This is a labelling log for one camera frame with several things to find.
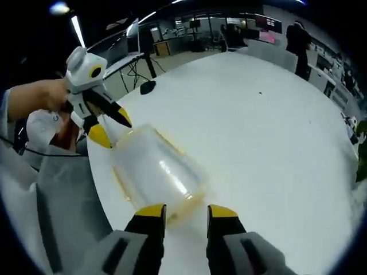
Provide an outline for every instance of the table surface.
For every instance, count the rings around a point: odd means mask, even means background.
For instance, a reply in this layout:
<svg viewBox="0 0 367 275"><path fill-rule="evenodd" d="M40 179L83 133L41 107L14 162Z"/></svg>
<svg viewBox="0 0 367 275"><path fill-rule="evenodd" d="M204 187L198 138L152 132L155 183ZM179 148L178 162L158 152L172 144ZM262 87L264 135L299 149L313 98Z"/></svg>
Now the table surface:
<svg viewBox="0 0 367 275"><path fill-rule="evenodd" d="M236 211L247 231L280 249L299 274L322 274L352 234L357 167L339 109L310 83L269 62L220 53L156 78L119 101L134 126L150 123L203 166L205 203ZM99 117L110 138L124 127ZM108 149L88 140L96 190L113 229L135 210L112 174ZM167 229L160 274L209 274L206 206Z"/></svg>
<svg viewBox="0 0 367 275"><path fill-rule="evenodd" d="M109 66L106 71L104 72L104 79L109 78L112 74L117 72L118 70L121 70L122 67L124 67L126 64L129 64L133 62L134 60L137 60L139 58L142 58L144 56L144 53L129 53L127 56L125 56L123 59L117 61L116 63L113 63L111 66Z"/></svg>

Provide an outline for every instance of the human hand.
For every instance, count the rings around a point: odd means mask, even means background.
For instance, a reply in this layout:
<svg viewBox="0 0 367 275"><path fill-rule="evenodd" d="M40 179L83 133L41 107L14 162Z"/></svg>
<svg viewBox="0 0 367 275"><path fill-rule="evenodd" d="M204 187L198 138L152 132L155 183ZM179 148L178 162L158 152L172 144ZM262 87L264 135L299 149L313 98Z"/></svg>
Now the human hand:
<svg viewBox="0 0 367 275"><path fill-rule="evenodd" d="M46 109L49 111L59 111L68 98L65 79L41 80L40 85L46 94Z"/></svg>

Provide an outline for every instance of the computer screen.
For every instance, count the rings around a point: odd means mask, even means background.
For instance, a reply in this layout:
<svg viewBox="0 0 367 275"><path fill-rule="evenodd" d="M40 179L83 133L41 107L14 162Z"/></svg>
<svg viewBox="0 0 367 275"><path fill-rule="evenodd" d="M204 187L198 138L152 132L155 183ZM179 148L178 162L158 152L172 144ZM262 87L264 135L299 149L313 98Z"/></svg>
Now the computer screen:
<svg viewBox="0 0 367 275"><path fill-rule="evenodd" d="M270 30L275 33L282 33L282 23L279 20L256 14L255 22L257 28Z"/></svg>

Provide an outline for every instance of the transparent plastic box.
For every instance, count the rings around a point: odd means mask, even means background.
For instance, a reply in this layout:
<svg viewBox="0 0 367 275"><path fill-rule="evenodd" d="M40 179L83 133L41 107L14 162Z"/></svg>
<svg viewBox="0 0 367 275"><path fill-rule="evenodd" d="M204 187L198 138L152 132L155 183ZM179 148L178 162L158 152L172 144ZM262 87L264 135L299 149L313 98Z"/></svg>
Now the transparent plastic box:
<svg viewBox="0 0 367 275"><path fill-rule="evenodd" d="M205 196L204 170L148 124L123 134L111 154L125 198L136 210L167 204L168 226L179 224Z"/></svg>

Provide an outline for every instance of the cable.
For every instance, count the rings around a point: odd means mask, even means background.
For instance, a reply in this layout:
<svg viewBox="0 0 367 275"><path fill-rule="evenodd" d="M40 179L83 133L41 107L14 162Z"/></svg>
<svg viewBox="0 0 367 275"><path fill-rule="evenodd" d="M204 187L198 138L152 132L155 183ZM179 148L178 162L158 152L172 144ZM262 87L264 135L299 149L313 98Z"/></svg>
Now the cable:
<svg viewBox="0 0 367 275"><path fill-rule="evenodd" d="M0 136L0 139L3 140L4 142L6 143L9 143L10 145L14 145L14 142L11 142L9 141L8 139ZM37 152L37 151L34 151L32 149L28 149L28 148L25 148L26 151L29 151L29 152L32 152L32 153L35 153L36 155L40 155L40 156L55 156L55 157L58 157L58 158L87 158L86 156L81 156L81 155L49 155L49 154L43 154L43 153L40 153L40 152Z"/></svg>
<svg viewBox="0 0 367 275"><path fill-rule="evenodd" d="M163 73L165 73L166 71L163 70L162 66L156 61L154 60L153 58L150 57L150 59L152 59L155 63L157 63L157 65L160 67L160 69L163 71Z"/></svg>

